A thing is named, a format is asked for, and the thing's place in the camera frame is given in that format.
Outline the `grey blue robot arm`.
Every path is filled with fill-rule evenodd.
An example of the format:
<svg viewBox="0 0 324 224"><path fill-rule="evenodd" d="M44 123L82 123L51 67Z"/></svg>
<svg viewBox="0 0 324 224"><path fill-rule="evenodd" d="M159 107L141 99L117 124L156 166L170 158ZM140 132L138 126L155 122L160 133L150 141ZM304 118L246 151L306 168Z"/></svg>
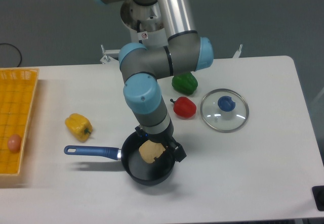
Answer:
<svg viewBox="0 0 324 224"><path fill-rule="evenodd" d="M123 1L135 4L129 12L138 30L145 29L140 9L153 11L153 31L163 30L166 43L149 48L143 40L123 46L118 54L124 81L124 98L148 138L162 144L176 161L186 157L183 147L173 138L173 124L161 95L158 80L212 65L213 47L200 37L194 26L188 0L98 0L102 4Z"/></svg>

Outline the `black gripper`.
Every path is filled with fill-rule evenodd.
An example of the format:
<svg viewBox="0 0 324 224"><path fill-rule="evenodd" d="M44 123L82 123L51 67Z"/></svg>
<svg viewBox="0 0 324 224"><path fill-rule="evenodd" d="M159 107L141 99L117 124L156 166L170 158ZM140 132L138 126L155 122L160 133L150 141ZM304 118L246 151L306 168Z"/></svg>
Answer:
<svg viewBox="0 0 324 224"><path fill-rule="evenodd" d="M144 131L141 126L137 126L135 128L135 132L143 139L150 140L154 143L161 143L163 146L167 146L168 151L174 156L177 162L181 162L187 156L183 146L173 138L173 124L169 124L165 130L159 133L148 133Z"/></svg>

